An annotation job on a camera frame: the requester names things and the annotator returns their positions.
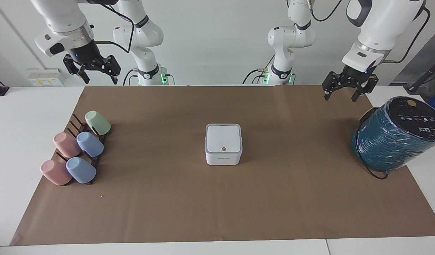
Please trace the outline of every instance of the pink cup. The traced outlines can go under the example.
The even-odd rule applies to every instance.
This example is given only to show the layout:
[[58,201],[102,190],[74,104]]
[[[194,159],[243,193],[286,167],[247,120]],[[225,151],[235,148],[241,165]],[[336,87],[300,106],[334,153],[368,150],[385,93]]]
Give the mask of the pink cup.
[[41,165],[41,173],[53,184],[61,186],[67,184],[73,178],[66,165],[54,160],[47,160]]
[[82,152],[82,149],[77,144],[77,140],[65,132],[56,134],[54,143],[61,154],[67,158],[73,158]]

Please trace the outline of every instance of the white table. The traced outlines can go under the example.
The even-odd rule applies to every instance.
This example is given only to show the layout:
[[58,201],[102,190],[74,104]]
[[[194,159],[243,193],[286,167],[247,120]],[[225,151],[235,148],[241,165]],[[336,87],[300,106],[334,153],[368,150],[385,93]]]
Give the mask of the white table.
[[[54,151],[52,137],[63,131],[82,90],[83,87],[18,87],[0,97],[0,245],[11,241],[41,178],[39,166]],[[368,97],[373,106],[381,106],[391,97],[405,95],[402,87],[378,86]],[[435,212],[435,147],[408,167]],[[435,237],[0,247],[2,255],[135,252],[434,255]]]

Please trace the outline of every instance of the brown table mat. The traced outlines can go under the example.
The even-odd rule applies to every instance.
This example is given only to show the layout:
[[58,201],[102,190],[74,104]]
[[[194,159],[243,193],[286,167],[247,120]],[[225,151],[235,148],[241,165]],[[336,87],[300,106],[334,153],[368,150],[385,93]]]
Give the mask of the brown table mat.
[[[112,130],[93,185],[44,177],[11,245],[435,236],[404,167],[380,181],[350,149],[369,108],[320,86],[86,87]],[[237,166],[208,166],[205,127],[238,123]]]

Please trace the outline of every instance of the blue cylindrical appliance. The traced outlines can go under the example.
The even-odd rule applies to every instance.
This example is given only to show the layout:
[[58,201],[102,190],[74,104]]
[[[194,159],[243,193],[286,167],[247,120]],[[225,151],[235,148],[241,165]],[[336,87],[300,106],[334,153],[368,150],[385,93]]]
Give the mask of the blue cylindrical appliance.
[[435,146],[435,109],[414,98],[394,97],[360,125],[351,145],[373,170],[400,168]]

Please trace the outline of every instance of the green cup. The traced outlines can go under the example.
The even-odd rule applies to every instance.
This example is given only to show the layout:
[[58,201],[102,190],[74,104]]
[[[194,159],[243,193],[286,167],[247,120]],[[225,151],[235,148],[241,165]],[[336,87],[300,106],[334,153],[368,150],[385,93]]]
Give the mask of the green cup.
[[96,111],[87,112],[85,120],[91,130],[99,136],[105,135],[110,131],[110,123]]

